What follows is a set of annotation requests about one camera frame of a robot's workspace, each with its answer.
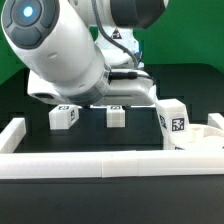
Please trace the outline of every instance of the white foam block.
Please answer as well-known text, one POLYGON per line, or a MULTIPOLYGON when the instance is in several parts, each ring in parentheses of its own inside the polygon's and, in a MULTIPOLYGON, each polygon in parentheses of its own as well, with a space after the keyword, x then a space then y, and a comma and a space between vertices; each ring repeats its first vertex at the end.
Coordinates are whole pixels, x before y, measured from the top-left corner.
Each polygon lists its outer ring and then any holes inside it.
POLYGON ((136 152, 115 152, 102 158, 102 177, 137 176, 136 152))
POLYGON ((107 107, 107 127, 124 128, 125 127, 125 110, 121 106, 107 107))
POLYGON ((224 117, 219 113, 208 114, 208 125, 224 130, 224 117))
POLYGON ((177 99, 158 100, 155 105, 164 138, 173 144, 191 142, 186 106, 177 99))
POLYGON ((17 153, 4 156, 0 157, 0 179, 102 176, 101 158, 95 153, 17 153))
POLYGON ((0 153, 13 153, 25 134, 25 119, 14 118, 0 134, 0 153))
POLYGON ((78 106, 58 105, 49 113, 50 129, 69 129, 78 119, 78 106))

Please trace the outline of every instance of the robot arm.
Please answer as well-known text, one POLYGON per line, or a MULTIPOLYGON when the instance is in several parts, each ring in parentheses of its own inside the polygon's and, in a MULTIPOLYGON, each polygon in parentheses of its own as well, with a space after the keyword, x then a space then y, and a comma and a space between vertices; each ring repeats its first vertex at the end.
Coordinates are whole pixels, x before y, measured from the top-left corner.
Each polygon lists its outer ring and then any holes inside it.
MULTIPOLYGON (((147 28, 166 5, 165 0, 99 0, 97 10, 102 25, 147 28)), ((111 78, 114 72, 133 71, 111 70, 87 28, 96 23, 96 16, 89 0, 5 2, 2 26, 6 39, 31 69, 31 76, 39 78, 40 88, 30 95, 47 103, 81 106, 152 104, 156 97, 152 80, 147 79, 146 85, 145 78, 111 78)))

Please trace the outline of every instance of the white cube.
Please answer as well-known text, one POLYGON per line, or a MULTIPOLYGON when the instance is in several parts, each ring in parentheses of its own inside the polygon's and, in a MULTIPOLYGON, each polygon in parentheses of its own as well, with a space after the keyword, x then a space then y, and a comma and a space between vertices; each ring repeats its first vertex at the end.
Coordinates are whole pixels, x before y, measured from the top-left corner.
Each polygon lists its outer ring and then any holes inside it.
POLYGON ((177 99, 159 100, 155 104, 164 138, 175 145, 191 142, 186 106, 177 99))
POLYGON ((49 113, 50 129, 69 129, 78 119, 78 106, 58 105, 49 113))
POLYGON ((122 106, 107 107, 107 127, 124 128, 125 127, 125 110, 122 106))

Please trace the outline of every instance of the white block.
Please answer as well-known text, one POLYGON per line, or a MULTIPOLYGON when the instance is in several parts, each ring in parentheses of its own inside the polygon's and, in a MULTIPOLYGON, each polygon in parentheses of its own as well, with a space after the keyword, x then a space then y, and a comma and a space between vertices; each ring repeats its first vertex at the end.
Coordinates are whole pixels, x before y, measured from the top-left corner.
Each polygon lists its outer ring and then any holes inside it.
POLYGON ((50 129, 69 129, 78 119, 78 106, 58 105, 49 113, 50 129))
POLYGON ((224 117, 219 113, 208 114, 208 125, 224 130, 224 117))
POLYGON ((25 134, 25 119, 14 118, 0 134, 0 153, 13 153, 25 134))
POLYGON ((155 104, 164 138, 175 145, 191 142, 186 106, 176 99, 159 100, 155 104))
POLYGON ((138 175, 135 151, 115 152, 102 158, 102 177, 128 177, 138 175))
POLYGON ((107 127, 124 128, 125 127, 125 110, 121 106, 107 107, 107 127))

